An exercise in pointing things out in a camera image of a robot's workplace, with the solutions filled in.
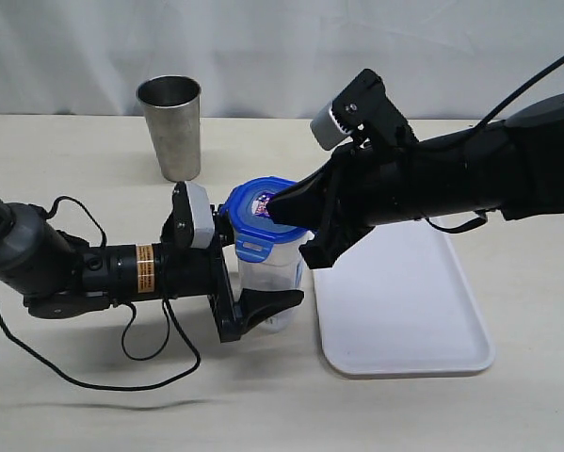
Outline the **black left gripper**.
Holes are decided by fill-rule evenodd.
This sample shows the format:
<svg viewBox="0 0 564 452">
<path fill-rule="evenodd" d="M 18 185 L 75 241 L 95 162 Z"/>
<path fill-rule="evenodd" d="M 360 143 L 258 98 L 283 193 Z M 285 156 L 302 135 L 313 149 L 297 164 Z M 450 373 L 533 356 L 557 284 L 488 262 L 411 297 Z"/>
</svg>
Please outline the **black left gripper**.
<svg viewBox="0 0 564 452">
<path fill-rule="evenodd" d="M 223 257 L 223 248 L 234 244 L 234 226 L 224 204 L 210 207 L 215 234 L 205 250 L 177 248 L 172 216 L 165 221 L 160 236 L 158 269 L 161 294 L 169 299 L 206 296 L 222 343 L 239 340 L 241 326 L 243 330 L 256 327 L 284 330 L 293 318 L 294 309 L 303 301 L 304 293 L 299 289 L 243 289 L 238 305 Z"/>
</svg>

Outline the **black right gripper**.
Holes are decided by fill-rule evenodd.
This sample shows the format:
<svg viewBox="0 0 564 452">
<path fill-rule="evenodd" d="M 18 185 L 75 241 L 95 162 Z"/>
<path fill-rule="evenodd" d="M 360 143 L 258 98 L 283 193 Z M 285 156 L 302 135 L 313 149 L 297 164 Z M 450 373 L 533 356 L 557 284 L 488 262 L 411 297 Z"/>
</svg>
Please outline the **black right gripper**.
<svg viewBox="0 0 564 452">
<path fill-rule="evenodd" d="M 267 212 L 276 224 L 313 231 L 300 253 L 308 268 L 330 268 L 398 209 L 391 193 L 398 170 L 394 154 L 384 159 L 370 145 L 341 145 L 326 164 L 274 195 Z"/>
</svg>

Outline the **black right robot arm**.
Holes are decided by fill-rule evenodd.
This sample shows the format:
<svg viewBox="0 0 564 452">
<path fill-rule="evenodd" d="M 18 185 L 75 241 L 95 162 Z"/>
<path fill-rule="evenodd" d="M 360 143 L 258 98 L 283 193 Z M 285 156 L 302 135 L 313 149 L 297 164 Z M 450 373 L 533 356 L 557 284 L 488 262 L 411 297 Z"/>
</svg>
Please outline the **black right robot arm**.
<svg viewBox="0 0 564 452">
<path fill-rule="evenodd" d="M 339 146 L 266 209 L 313 233 L 299 249 L 311 269 L 333 266 L 380 225 L 472 212 L 472 230 L 492 211 L 506 220 L 564 214 L 564 93 L 477 133 Z"/>
</svg>

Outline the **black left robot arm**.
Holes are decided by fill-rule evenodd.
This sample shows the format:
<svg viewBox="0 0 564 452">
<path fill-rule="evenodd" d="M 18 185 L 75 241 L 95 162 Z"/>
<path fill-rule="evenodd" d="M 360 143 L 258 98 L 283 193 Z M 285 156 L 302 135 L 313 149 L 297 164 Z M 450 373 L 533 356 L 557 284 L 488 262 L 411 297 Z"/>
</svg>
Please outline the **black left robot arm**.
<svg viewBox="0 0 564 452">
<path fill-rule="evenodd" d="M 243 289 L 234 295 L 223 256 L 231 226 L 192 182 L 175 185 L 160 240 L 97 246 L 49 224 L 57 208 L 0 199 L 0 281 L 28 313 L 65 319 L 123 303 L 207 297 L 221 342 L 300 305 L 299 289 Z"/>
</svg>

